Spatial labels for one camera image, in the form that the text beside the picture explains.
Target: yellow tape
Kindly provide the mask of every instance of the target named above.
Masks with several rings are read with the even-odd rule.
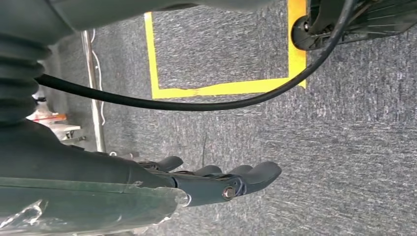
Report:
[[[306,52],[298,50],[291,41],[291,28],[294,22],[306,14],[306,0],[289,0],[288,2],[288,62],[289,78],[260,79],[254,81],[223,83],[203,88],[160,89],[158,82],[158,68],[156,63],[155,43],[153,36],[152,14],[145,14],[146,38],[148,44],[149,71],[153,99],[178,98],[192,96],[228,95],[243,93],[263,93],[279,87],[296,76],[306,67]],[[306,87],[306,81],[299,84]]]

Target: transparent plastic cover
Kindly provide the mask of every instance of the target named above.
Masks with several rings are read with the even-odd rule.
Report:
[[[169,219],[186,202],[175,188],[0,178],[0,235],[103,235]]]

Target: robotic hand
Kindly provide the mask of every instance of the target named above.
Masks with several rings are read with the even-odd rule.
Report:
[[[281,168],[274,162],[263,162],[254,168],[242,165],[226,174],[212,165],[194,172],[170,173],[182,164],[183,161],[176,156],[167,157],[160,162],[139,162],[139,165],[153,174],[171,178],[176,188],[187,193],[187,206],[228,202],[234,197],[266,188],[281,174]]]

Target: black wheel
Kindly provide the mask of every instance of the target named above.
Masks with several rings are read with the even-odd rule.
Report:
[[[294,46],[300,50],[308,51],[315,49],[318,37],[308,34],[308,16],[300,17],[291,29],[291,40]]]

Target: metal rod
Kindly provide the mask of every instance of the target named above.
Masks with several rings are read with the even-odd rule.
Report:
[[[92,89],[97,89],[97,83],[95,80],[95,71],[94,71],[94,62],[91,49],[91,38],[88,31],[82,32],[83,48],[84,53],[86,54],[87,59],[87,70],[89,73],[89,85]],[[102,119],[99,111],[99,101],[92,99],[91,100],[91,110],[92,110],[92,121],[94,124],[94,134],[95,134],[95,143],[97,145],[97,151],[106,152],[106,145],[104,143],[104,134]]]

